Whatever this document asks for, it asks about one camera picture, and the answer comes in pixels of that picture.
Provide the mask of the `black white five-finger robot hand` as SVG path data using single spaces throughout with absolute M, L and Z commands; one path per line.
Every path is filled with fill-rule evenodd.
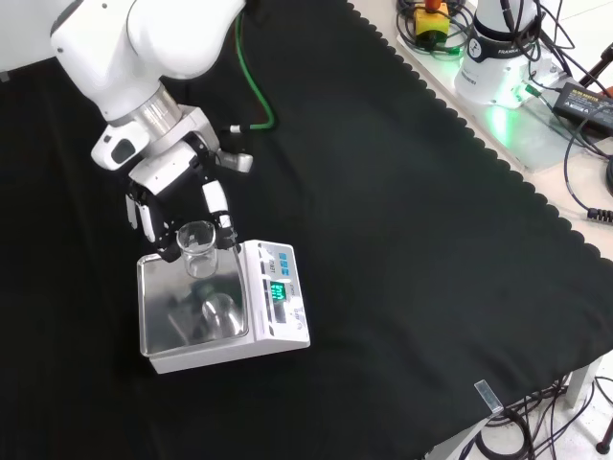
M 109 125 L 92 149 L 101 168 L 116 173 L 125 187 L 127 218 L 141 229 L 164 261 L 180 255 L 177 234 L 183 225 L 207 220 L 221 249 L 238 244 L 226 194 L 216 170 L 249 173 L 253 157 L 224 151 L 201 109 L 185 106 L 175 125 L 157 134 L 143 121 Z

